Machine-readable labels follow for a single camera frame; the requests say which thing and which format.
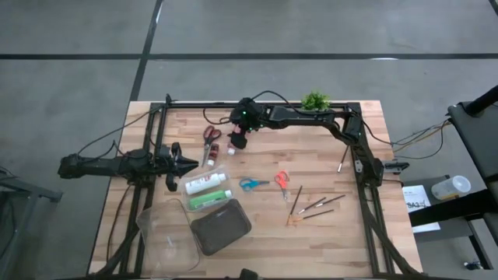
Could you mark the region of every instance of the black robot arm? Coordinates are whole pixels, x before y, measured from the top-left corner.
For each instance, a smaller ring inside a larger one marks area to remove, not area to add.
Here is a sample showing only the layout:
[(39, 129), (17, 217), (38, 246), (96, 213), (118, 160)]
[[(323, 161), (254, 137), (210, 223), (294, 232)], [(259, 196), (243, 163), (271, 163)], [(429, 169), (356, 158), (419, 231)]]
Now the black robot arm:
[[(344, 119), (342, 129), (335, 119)], [(259, 128), (283, 129), (291, 125), (322, 126), (338, 140), (348, 145), (355, 157), (355, 168), (360, 183), (366, 187), (382, 184), (384, 166), (375, 158), (368, 146), (363, 121), (356, 112), (306, 112), (282, 106), (262, 105), (251, 98), (243, 98), (230, 114), (230, 121), (240, 127), (240, 133), (232, 133), (231, 143), (239, 149), (245, 148), (245, 133)]]
[(177, 185), (174, 177), (182, 177), (198, 166), (198, 162), (181, 155), (181, 148), (175, 142), (170, 148), (161, 145), (160, 153), (155, 158), (151, 152), (135, 149), (123, 156), (113, 159), (98, 159), (71, 154), (61, 159), (58, 174), (63, 179), (80, 178), (84, 175), (123, 177), (129, 184), (137, 184), (148, 180), (151, 175), (166, 174), (166, 183), (170, 191), (175, 191)]

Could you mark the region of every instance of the butcher block tabletop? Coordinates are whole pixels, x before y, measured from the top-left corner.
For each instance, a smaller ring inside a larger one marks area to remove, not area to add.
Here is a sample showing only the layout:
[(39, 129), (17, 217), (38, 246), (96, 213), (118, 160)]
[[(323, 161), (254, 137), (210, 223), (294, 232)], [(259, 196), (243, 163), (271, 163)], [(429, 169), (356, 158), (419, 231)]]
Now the butcher block tabletop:
[[(363, 119), (373, 133), (378, 138), (389, 141), (381, 102), (377, 100), (357, 102), (361, 104)], [(131, 102), (125, 123), (147, 112), (150, 104), (150, 102)], [(214, 121), (229, 114), (228, 108), (206, 110), (206, 117)], [(146, 123), (147, 117), (144, 117), (123, 130), (120, 142), (122, 152), (142, 147)], [(155, 121), (153, 140), (156, 139), (158, 123), (159, 117)], [(201, 161), (204, 152), (202, 132), (208, 125), (202, 115), (202, 109), (168, 109), (163, 144), (170, 146), (173, 142), (179, 142), (183, 156)], [(230, 140), (227, 135), (232, 131), (233, 125), (217, 125), (216, 128), (223, 133), (222, 137), (216, 140), (220, 147), (216, 165), (223, 164), (228, 169), (233, 197), (240, 202), (251, 221), (252, 229), (247, 235), (212, 256), (206, 257), (201, 254), (199, 264), (188, 273), (180, 275), (181, 277), (238, 277), (242, 268), (255, 271), (263, 278), (372, 276), (358, 190), (349, 153), (343, 163), (342, 172), (337, 173), (346, 149), (344, 143), (321, 127), (294, 126), (282, 130), (264, 128), (248, 135), (246, 149), (238, 150), (235, 155), (229, 156), (226, 152), (226, 145)], [(374, 156), (381, 160), (393, 159), (394, 155), (389, 145), (373, 139), (370, 135), (367, 139)], [(199, 164), (198, 168), (185, 176), (193, 177), (208, 170), (207, 165), (201, 168)], [(279, 185), (273, 180), (281, 170), (285, 170), (290, 177), (287, 184), (290, 192), (288, 201), (283, 200)], [(239, 180), (243, 177), (269, 180), (270, 184), (246, 192), (239, 187)], [(398, 180), (397, 176), (391, 174), (384, 175), (384, 178)], [(329, 209), (334, 209), (333, 212), (286, 225), (300, 186), (303, 186), (303, 190), (295, 214), (320, 198), (330, 199), (342, 194), (345, 194), (345, 197), (320, 208), (310, 209), (302, 215), (311, 215)], [(110, 228), (119, 201), (127, 187), (126, 179), (112, 178), (110, 181), (89, 273), (98, 271), (106, 263)], [(128, 191), (119, 212), (110, 255), (119, 247), (125, 236), (133, 196), (132, 189), (133, 187)], [(422, 271), (400, 183), (385, 181), (378, 190), (389, 238), (411, 266)], [(181, 199), (180, 192), (169, 192), (164, 177), (158, 178), (153, 207), (171, 198)], [(200, 212), (188, 215), (190, 220), (193, 220), (206, 214), (207, 212)], [(130, 253), (130, 271), (135, 264), (135, 248), (138, 240), (137, 236)], [(381, 271), (385, 271), (381, 243), (376, 237), (375, 247)], [(146, 257), (142, 267), (142, 277), (150, 276), (150, 266), (150, 261)]]

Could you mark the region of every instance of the small potted plant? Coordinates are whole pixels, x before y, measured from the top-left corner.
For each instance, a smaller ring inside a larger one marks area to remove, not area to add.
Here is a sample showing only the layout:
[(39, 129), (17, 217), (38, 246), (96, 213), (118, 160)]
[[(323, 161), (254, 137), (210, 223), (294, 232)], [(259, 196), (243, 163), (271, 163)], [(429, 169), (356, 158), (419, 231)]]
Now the small potted plant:
[(324, 111), (328, 109), (330, 103), (328, 96), (321, 94), (319, 91), (311, 91), (301, 100), (304, 110)]

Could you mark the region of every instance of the white bottle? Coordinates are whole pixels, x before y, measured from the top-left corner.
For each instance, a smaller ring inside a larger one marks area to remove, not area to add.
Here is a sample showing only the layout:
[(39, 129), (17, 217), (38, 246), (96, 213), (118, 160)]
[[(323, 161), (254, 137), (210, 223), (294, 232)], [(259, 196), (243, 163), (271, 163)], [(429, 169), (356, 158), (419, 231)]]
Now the white bottle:
[(454, 198), (457, 195), (466, 194), (470, 191), (471, 185), (467, 178), (455, 176), (439, 182), (431, 187), (431, 191), (439, 200)]
[(220, 185), (224, 180), (226, 180), (226, 175), (224, 173), (214, 173), (185, 183), (185, 190), (188, 195), (197, 194), (200, 191)]

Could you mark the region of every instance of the white paper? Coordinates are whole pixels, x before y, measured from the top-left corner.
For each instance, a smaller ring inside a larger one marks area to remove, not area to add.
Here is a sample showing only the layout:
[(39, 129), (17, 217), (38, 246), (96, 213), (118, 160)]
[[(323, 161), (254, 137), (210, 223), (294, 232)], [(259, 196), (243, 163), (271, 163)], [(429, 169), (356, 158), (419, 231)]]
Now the white paper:
[[(424, 190), (423, 185), (403, 187), (403, 195), (405, 196), (405, 203), (406, 208), (408, 208), (408, 213), (430, 206), (429, 198), (427, 197), (426, 190)], [(441, 228), (439, 227), (438, 222), (412, 227), (413, 233), (424, 233), (440, 229)]]

